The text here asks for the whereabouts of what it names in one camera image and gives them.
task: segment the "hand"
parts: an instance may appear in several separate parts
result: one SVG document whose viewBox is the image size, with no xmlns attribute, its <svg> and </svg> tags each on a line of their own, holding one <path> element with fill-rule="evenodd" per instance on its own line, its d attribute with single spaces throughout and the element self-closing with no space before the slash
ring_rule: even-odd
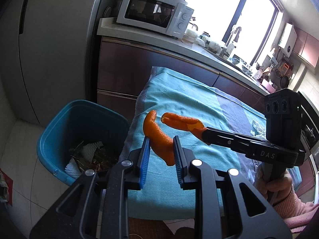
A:
<svg viewBox="0 0 319 239">
<path fill-rule="evenodd" d="M 259 165 L 255 175 L 254 186 L 264 196 L 265 199 L 267 199 L 267 191 L 278 191 L 278 195 L 275 198 L 274 203 L 283 201 L 289 196 L 292 188 L 292 178 L 287 170 L 284 177 L 268 183 L 266 183 L 262 178 L 263 170 L 261 168 L 261 165 Z"/>
</svg>

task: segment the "microwave window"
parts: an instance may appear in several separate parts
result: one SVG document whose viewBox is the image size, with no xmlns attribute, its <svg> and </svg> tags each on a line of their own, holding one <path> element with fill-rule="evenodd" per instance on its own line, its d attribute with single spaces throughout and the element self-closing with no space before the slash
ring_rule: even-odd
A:
<svg viewBox="0 0 319 239">
<path fill-rule="evenodd" d="M 157 0 L 130 0 L 125 18 L 167 28 L 175 6 Z"/>
</svg>

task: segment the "refrigerator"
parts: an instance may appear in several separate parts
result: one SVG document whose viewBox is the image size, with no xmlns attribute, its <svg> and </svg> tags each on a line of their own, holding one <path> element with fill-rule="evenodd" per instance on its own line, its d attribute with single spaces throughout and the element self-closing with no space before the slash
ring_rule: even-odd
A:
<svg viewBox="0 0 319 239">
<path fill-rule="evenodd" d="M 96 101 L 98 21 L 116 2 L 5 2 L 0 14 L 0 76 L 17 118 L 46 126 L 68 102 Z"/>
</svg>

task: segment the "person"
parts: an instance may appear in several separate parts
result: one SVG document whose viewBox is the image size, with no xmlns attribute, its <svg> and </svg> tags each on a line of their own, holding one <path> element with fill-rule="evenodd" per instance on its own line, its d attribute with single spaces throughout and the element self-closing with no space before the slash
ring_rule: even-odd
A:
<svg viewBox="0 0 319 239">
<path fill-rule="evenodd" d="M 169 20 L 171 19 L 172 9 L 165 6 L 161 6 L 160 9 L 161 9 L 160 13 L 156 12 L 153 14 L 154 20 L 160 23 L 159 26 L 166 28 Z"/>
<path fill-rule="evenodd" d="M 266 183 L 263 180 L 263 170 L 260 165 L 256 171 L 254 186 L 265 199 L 267 199 L 267 191 L 278 191 L 273 207 L 293 234 L 300 233 L 318 209 L 319 204 L 303 203 L 297 197 L 288 171 L 282 178 Z"/>
</svg>

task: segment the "camera lens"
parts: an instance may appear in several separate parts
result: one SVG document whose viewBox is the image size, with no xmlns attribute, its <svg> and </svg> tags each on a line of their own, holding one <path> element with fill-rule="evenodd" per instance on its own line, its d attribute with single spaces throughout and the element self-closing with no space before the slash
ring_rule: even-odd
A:
<svg viewBox="0 0 319 239">
<path fill-rule="evenodd" d="M 269 103 L 266 104 L 266 112 L 270 112 L 270 105 L 269 105 Z"/>
<path fill-rule="evenodd" d="M 272 111 L 273 111 L 273 113 L 278 112 L 278 102 L 277 101 L 272 102 Z"/>
<path fill-rule="evenodd" d="M 287 110 L 287 107 L 288 107 L 287 102 L 286 102 L 285 100 L 283 100 L 283 101 L 281 102 L 281 109 L 282 109 L 282 111 L 285 112 L 285 111 Z"/>
</svg>

